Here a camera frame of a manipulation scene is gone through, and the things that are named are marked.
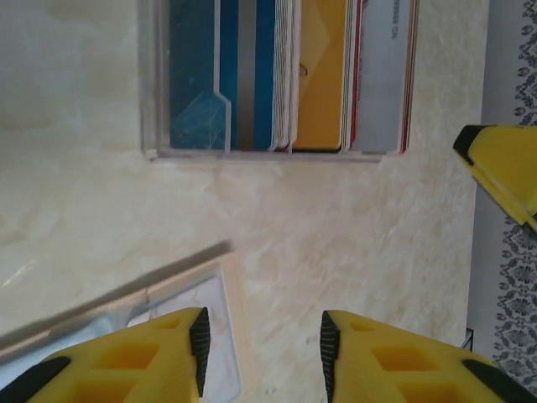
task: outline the patterned fabric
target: patterned fabric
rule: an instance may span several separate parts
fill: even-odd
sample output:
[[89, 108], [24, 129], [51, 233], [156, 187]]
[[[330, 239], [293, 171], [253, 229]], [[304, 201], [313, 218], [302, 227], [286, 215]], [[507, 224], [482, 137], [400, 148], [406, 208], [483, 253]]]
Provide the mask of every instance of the patterned fabric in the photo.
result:
[[493, 361], [537, 395], [537, 243], [506, 223]]
[[[537, 0], [524, 2], [526, 25], [520, 35], [520, 84], [514, 116], [521, 125], [537, 125]], [[503, 233], [494, 362], [537, 395], [537, 242], [510, 218]]]

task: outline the beige marble countertop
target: beige marble countertop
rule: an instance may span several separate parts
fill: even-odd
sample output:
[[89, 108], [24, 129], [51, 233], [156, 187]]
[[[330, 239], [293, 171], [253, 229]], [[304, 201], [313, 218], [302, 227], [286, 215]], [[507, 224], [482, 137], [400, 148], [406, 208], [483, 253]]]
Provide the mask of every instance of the beige marble countertop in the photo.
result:
[[347, 309], [462, 341], [487, 0], [420, 6], [411, 142], [379, 165], [149, 164], [134, 0], [0, 12], [0, 334], [224, 239], [243, 257], [257, 401], [321, 401], [317, 334]]

